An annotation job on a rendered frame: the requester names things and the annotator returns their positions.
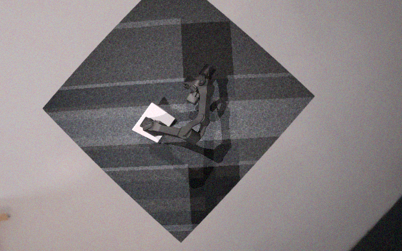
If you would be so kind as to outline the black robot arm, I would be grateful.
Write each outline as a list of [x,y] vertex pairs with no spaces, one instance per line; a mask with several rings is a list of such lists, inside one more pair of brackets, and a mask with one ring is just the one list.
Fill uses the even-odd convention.
[[[203,137],[205,130],[210,123],[209,113],[211,96],[214,94],[215,90],[210,77],[215,73],[215,71],[216,70],[212,66],[206,64],[200,71],[200,76],[195,78],[188,76],[184,80],[184,88],[191,88],[195,92],[198,90],[200,94],[199,112],[196,119],[188,122],[185,127],[175,128],[169,127],[159,120],[156,121],[145,117],[143,122],[140,124],[140,127],[142,127],[143,131],[154,137],[162,136],[164,134],[177,137],[192,145],[195,145]],[[201,125],[199,131],[196,132],[192,128],[198,124]]]

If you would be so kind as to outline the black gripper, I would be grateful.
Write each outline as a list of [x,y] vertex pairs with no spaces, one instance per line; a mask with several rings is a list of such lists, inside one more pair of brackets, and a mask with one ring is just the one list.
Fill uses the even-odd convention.
[[192,90],[191,93],[188,94],[186,100],[188,102],[192,103],[193,105],[196,105],[196,103],[198,102],[199,98],[200,98],[199,91],[197,90],[195,92],[195,91]]

